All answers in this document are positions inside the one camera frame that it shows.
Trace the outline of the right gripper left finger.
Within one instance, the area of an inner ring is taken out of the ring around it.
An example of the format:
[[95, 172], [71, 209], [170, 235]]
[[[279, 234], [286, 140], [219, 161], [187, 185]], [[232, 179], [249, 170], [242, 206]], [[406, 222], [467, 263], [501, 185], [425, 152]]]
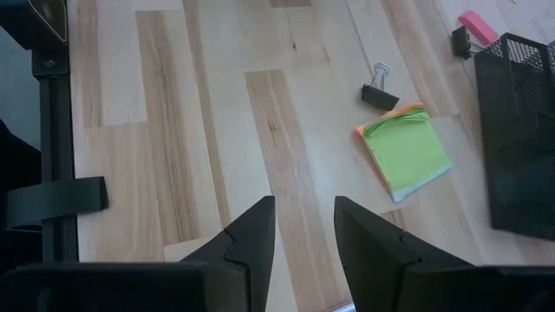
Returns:
[[264, 196], [181, 261], [233, 264], [245, 270], [249, 312], [265, 312], [275, 250], [275, 198]]

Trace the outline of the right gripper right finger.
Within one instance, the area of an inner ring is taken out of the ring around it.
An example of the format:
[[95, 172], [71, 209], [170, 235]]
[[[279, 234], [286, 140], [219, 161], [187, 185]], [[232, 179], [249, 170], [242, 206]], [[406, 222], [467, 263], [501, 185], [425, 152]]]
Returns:
[[441, 272], [472, 264], [335, 197], [336, 245], [356, 312], [447, 312]]

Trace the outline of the green sticky note pad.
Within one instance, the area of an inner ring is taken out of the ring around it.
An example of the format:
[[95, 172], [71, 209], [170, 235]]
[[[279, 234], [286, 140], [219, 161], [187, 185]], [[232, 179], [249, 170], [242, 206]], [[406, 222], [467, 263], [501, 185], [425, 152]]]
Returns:
[[453, 167], [422, 103], [388, 111], [356, 133], [396, 203]]

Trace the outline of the black binder clip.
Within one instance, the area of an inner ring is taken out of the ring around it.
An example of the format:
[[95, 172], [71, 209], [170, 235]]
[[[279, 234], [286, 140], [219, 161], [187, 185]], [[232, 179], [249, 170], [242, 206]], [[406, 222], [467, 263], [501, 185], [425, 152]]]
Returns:
[[460, 26], [451, 34], [451, 47], [454, 56], [465, 60], [473, 57], [482, 50], [482, 47], [470, 39], [466, 26]]
[[389, 73], [389, 67], [384, 63], [374, 66], [374, 77], [372, 82], [364, 84], [361, 88], [361, 99], [373, 107], [384, 111], [391, 111], [398, 103], [399, 98], [385, 91], [385, 81]]

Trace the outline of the pink sticky note pad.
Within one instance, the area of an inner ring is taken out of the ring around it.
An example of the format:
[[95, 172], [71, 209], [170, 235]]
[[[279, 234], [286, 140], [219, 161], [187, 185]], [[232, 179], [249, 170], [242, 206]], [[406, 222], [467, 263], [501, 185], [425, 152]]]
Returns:
[[485, 46], [494, 43], [500, 37], [500, 35], [473, 10], [465, 11], [458, 17], [458, 20]]

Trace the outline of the black mesh desk organizer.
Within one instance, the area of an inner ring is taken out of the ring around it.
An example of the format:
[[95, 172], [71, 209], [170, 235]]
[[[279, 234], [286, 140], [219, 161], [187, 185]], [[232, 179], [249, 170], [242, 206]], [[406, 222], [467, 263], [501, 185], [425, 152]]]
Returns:
[[555, 241], [555, 41], [505, 33], [474, 65], [491, 225]]

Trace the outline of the black clamp bracket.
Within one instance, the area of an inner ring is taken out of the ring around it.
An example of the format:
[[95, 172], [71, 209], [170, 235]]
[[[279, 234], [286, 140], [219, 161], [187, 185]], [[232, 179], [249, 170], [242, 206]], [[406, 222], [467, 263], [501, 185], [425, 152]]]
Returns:
[[108, 193], [103, 177], [42, 183], [0, 196], [0, 227], [11, 230], [106, 208]]

